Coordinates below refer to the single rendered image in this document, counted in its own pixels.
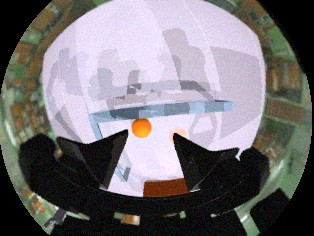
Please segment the clear low glass walls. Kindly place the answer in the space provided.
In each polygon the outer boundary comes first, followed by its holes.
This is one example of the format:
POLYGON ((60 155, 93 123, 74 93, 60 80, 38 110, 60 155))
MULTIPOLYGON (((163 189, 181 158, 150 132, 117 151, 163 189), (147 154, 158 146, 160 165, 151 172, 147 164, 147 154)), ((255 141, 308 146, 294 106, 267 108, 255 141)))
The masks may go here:
MULTIPOLYGON (((220 99, 221 101, 221 99, 220 99)), ((220 102, 217 99, 217 102, 220 102)), ((192 101, 192 99, 186 99, 186 101, 173 101, 173 103, 185 103, 185 102, 216 102, 216 99, 197 99, 197 101, 192 101)), ((225 101, 221 101, 225 102, 225 101)), ((102 109, 96 111, 96 113, 100 113, 100 111, 110 111, 110 110, 120 110, 120 109, 126 109, 126 107, 133 107, 133 106, 145 106, 145 105, 160 105, 160 103, 172 103, 169 101, 161 101, 161 102, 148 102, 148 103, 136 103, 136 105, 132 106, 122 106, 122 107, 110 107, 110 109, 102 109)), ((98 126, 100 126, 100 131, 102 134, 102 137, 106 138, 109 137, 109 135, 116 134, 116 129, 114 129, 113 122, 97 122, 98 126)), ((125 179, 128 178, 128 174, 130 171, 130 167, 128 165, 128 162, 126 162, 124 151, 122 151, 122 154, 120 155, 120 159, 118 159, 117 163, 118 169, 120 169, 122 177, 125 179)), ((126 179, 128 181, 128 179, 126 179)))

